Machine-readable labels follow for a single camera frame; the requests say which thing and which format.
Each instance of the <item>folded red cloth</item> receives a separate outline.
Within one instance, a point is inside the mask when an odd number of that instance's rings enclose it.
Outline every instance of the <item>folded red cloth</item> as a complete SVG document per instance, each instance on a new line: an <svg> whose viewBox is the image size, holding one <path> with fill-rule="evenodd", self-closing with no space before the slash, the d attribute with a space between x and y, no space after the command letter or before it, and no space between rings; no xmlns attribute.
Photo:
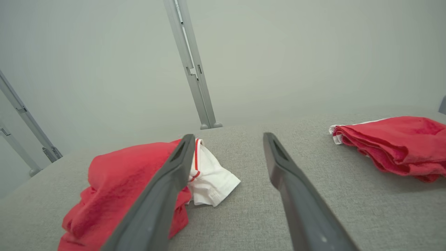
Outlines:
<svg viewBox="0 0 446 251"><path fill-rule="evenodd" d="M434 182L446 175L446 125L425 117L393 117L337 126L333 136L356 146L383 172Z"/></svg>
<svg viewBox="0 0 446 251"><path fill-rule="evenodd" d="M66 233L58 250L99 250L179 141L132 146L94 158L88 169L91 186L64 217ZM187 187L178 194L169 238L187 225L185 203L190 199Z"/></svg>

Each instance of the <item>folded clothing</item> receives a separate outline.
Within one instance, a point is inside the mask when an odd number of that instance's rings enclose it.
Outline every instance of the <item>folded clothing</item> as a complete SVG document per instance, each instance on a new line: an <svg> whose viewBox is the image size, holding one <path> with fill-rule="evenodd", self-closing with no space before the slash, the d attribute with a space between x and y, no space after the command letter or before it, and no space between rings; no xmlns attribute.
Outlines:
<svg viewBox="0 0 446 251"><path fill-rule="evenodd" d="M383 172L434 182L446 175L446 125L425 117L392 117L332 125L336 144L356 146Z"/></svg>
<svg viewBox="0 0 446 251"><path fill-rule="evenodd" d="M99 250L180 141L132 146L95 157L88 169L90 187L81 192L81 201L63 219L66 233L58 250ZM178 194L169 238L188 224L185 205L193 196L189 188L198 193L196 203L216 206L240 182L207 149L198 147L199 140L195 144L190 171L195 179Z"/></svg>

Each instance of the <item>red stripe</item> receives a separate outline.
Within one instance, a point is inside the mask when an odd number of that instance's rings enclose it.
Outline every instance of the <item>red stripe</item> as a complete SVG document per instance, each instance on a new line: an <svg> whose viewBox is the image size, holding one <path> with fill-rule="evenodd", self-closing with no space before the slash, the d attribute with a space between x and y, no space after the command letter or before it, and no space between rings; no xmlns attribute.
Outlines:
<svg viewBox="0 0 446 251"><path fill-rule="evenodd" d="M200 175L200 171L198 171L198 139L195 140L195 170L197 170L197 174L192 177L192 179L190 180L190 182L194 181L195 178L198 177L198 175Z"/></svg>

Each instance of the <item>white cloth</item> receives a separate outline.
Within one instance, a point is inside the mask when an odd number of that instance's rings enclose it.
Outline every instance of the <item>white cloth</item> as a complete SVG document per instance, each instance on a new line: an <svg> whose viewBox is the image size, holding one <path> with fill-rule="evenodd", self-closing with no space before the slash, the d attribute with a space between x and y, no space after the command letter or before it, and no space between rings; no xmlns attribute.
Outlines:
<svg viewBox="0 0 446 251"><path fill-rule="evenodd" d="M216 207L240 183L230 171L224 169L215 156L203 145L203 140L195 140L195 153L189 174L191 201L195 205L207 204Z"/></svg>
<svg viewBox="0 0 446 251"><path fill-rule="evenodd" d="M376 121L380 121L380 120L384 120L384 119L388 119L388 118L382 118L382 119L378 119L378 120L373 120L373 121L366 121L366 122L362 122L362 123L359 123L359 124L353 124L352 126L354 126L354 125L360 125L360 124L367 124L367 123L370 123L370 122L376 122ZM331 125L329 128L328 128L328 132L331 134L331 135L333 135L333 132L335 131L335 127L337 127L337 126L345 126L345 125ZM334 143L336 144L336 145L342 145L343 143L342 143L342 134L340 134L340 135L333 135L333 141L334 141Z"/></svg>

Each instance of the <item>red garment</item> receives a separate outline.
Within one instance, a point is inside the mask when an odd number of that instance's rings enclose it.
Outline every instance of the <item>red garment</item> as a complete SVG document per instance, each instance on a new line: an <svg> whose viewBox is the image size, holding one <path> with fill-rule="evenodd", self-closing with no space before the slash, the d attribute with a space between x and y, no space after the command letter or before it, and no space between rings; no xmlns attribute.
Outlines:
<svg viewBox="0 0 446 251"><path fill-rule="evenodd" d="M393 117L359 125L343 125L333 136L356 146L377 168L434 182L446 175L446 125L425 117Z"/></svg>
<svg viewBox="0 0 446 251"><path fill-rule="evenodd" d="M99 250L179 142L132 146L94 158L88 169L91 186L64 217L66 233L58 250ZM178 194L169 238L187 225L190 199L187 187Z"/></svg>

